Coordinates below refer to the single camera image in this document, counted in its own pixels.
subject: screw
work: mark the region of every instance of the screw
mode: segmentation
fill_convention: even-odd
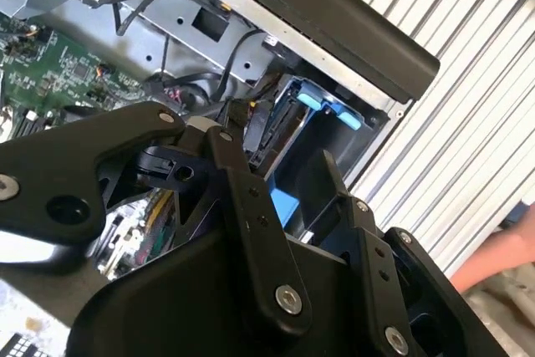
[[[408,355],[409,354],[409,345],[407,341],[400,333],[400,331],[393,326],[389,326],[385,330],[385,337],[392,346],[392,349],[399,355]]]
[[[358,207],[362,212],[367,212],[367,211],[369,211],[368,206],[367,206],[363,201],[357,201],[357,207]]]
[[[400,237],[401,237],[401,240],[403,240],[403,241],[406,242],[407,244],[411,244],[411,243],[412,243],[412,238],[410,238],[409,233],[407,233],[407,232],[400,232]]]
[[[225,131],[222,131],[221,133],[219,133],[219,135],[221,136],[221,138],[223,140],[232,142],[232,136],[230,134],[226,133]]]
[[[13,198],[20,191],[18,182],[11,176],[0,175],[0,201]]]
[[[164,120],[166,123],[175,123],[175,118],[166,112],[161,112],[159,116],[160,119]]]
[[[275,290],[275,299],[278,306],[290,315],[298,315],[303,310],[303,302],[298,292],[287,284],[279,286]]]

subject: corrugated metal wall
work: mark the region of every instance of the corrugated metal wall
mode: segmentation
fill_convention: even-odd
[[[365,0],[441,60],[354,193],[452,274],[535,185],[535,0]]]

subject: mounting hole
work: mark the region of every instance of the mounting hole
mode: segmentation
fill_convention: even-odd
[[[264,215],[261,215],[260,217],[258,217],[257,220],[258,220],[258,223],[260,223],[260,226],[262,227],[267,227],[269,224],[269,220]]]
[[[351,254],[349,254],[349,252],[347,251],[342,252],[342,255],[340,255],[340,258],[342,258],[348,265],[351,265]]]
[[[175,173],[175,178],[178,181],[186,182],[190,180],[195,172],[189,166],[181,166]]]
[[[388,273],[386,273],[385,271],[379,271],[379,275],[381,275],[385,282],[388,282],[390,280],[390,276],[388,276]]]
[[[62,225],[79,225],[89,218],[89,205],[76,196],[56,196],[48,202],[47,213]]]

